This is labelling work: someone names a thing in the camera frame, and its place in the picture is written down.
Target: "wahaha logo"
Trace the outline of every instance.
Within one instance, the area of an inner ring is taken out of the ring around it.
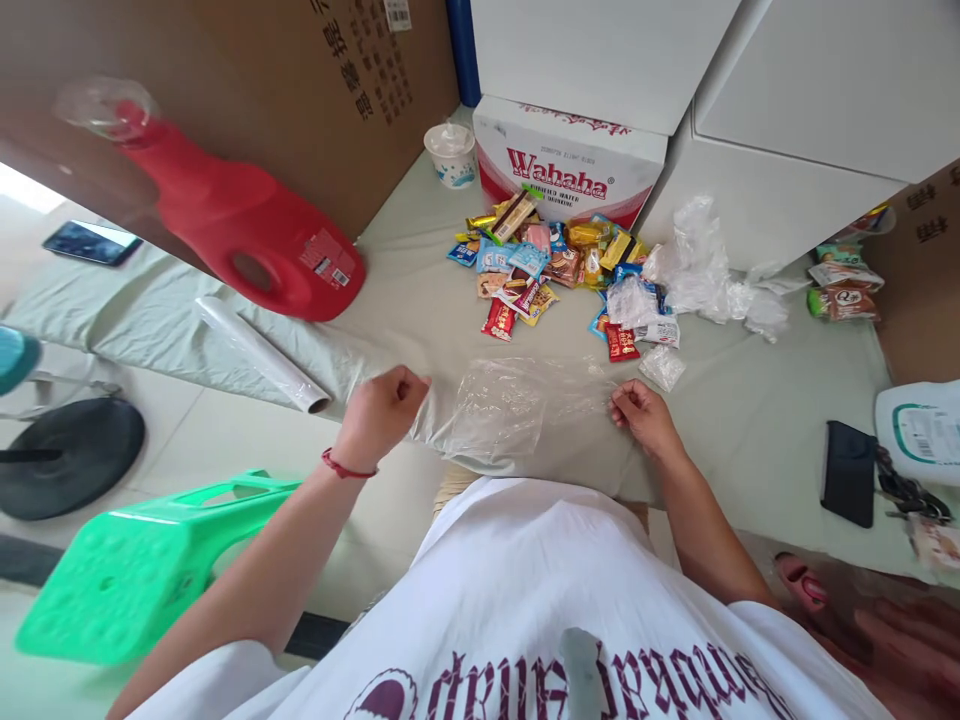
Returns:
[[[581,172],[580,175],[565,173],[557,168],[553,163],[546,167],[537,165],[537,156],[530,155],[513,148],[507,148],[507,154],[510,155],[510,164],[513,165],[513,174],[529,180],[531,177],[537,182],[546,183],[562,187],[564,190],[573,190],[581,195],[589,195],[598,200],[605,200],[607,197],[607,186],[605,183],[591,180],[587,174]]]

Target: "hand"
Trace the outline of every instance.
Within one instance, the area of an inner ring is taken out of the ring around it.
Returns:
[[[629,427],[653,460],[666,463],[686,456],[667,404],[639,380],[627,380],[614,390],[609,408],[617,427]]]
[[[431,382],[397,365],[360,385],[347,402],[330,457],[356,473],[376,472],[377,463],[410,430]]]

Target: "sheet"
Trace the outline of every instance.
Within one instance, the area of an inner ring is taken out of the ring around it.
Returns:
[[[610,364],[605,343],[587,332],[600,301],[585,290],[557,288],[560,302],[535,328],[517,323],[509,344],[481,334],[489,303],[476,297],[476,273],[445,257],[463,218],[483,210],[479,188],[444,190],[432,172],[429,159],[420,158],[361,236],[366,285],[325,325],[258,308],[149,246],[120,269],[51,261],[5,322],[119,363],[289,406],[200,321],[194,299],[214,295],[330,392],[326,417],[341,419],[352,389],[398,362],[431,375],[433,390],[412,436],[441,452],[449,448],[457,390],[473,358],[592,357],[610,382],[638,376],[636,363]],[[873,531],[820,508],[826,421],[872,433],[874,398],[890,381],[872,327],[815,321],[802,293],[791,306],[790,331],[776,345],[739,324],[681,316],[688,369],[666,399],[691,455],[735,527],[932,581],[913,560],[902,523],[885,517],[885,500],[877,499]],[[545,477],[659,502],[642,453],[602,413],[573,425],[545,424],[523,458],[453,459],[481,473]]]

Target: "snack pile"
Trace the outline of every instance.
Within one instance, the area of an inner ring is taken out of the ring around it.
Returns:
[[[524,186],[493,213],[467,218],[447,257],[476,266],[477,296],[490,300],[481,332],[510,342],[519,317],[536,326],[560,302],[561,286],[597,293],[603,307],[588,327],[607,344],[611,362],[640,358],[638,342],[676,348],[680,329],[665,303],[664,288],[641,275],[647,247],[639,237],[594,215],[589,222],[542,222],[540,193]]]
[[[855,225],[863,225],[864,231],[869,231],[882,222],[888,209],[885,205],[874,208]],[[829,322],[879,322],[880,313],[871,295],[883,287],[883,278],[863,262],[859,241],[827,241],[816,252],[820,262],[809,273],[819,287],[807,291],[810,314]]]

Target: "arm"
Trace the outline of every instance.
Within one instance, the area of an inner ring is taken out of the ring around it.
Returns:
[[[639,380],[617,388],[610,411],[629,427],[660,477],[683,573],[720,602],[780,606],[723,516],[703,474],[683,447],[667,404]]]
[[[372,473],[410,429],[430,388],[399,366],[350,397],[331,452],[342,467]],[[365,481],[321,465],[263,531],[170,628],[113,704],[118,720],[207,653],[238,640],[283,652]]]

